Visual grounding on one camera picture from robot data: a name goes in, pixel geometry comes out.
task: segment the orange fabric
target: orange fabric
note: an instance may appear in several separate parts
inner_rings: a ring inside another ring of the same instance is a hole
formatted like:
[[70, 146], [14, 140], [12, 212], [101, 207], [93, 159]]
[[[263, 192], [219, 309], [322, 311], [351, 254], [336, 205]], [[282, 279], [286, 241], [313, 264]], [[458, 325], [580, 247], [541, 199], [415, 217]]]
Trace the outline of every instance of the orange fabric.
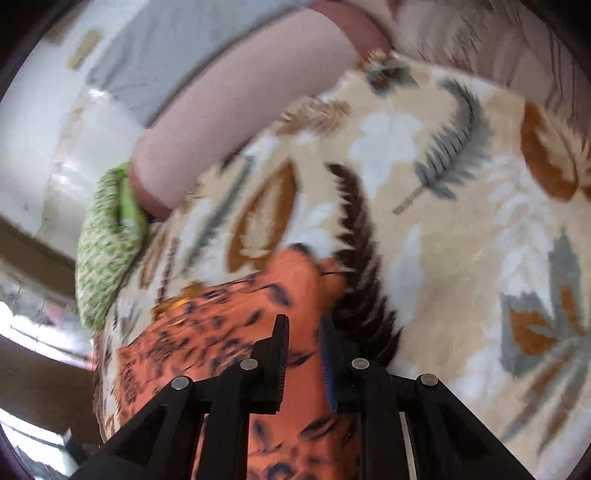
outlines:
[[121, 422], [174, 377], [203, 380], [247, 358], [284, 313], [290, 346], [283, 402], [275, 416], [251, 415], [248, 479], [348, 480], [357, 472], [357, 419], [330, 414], [318, 344], [319, 319], [344, 289], [334, 261], [317, 264], [292, 247], [259, 274], [179, 297], [118, 350]]

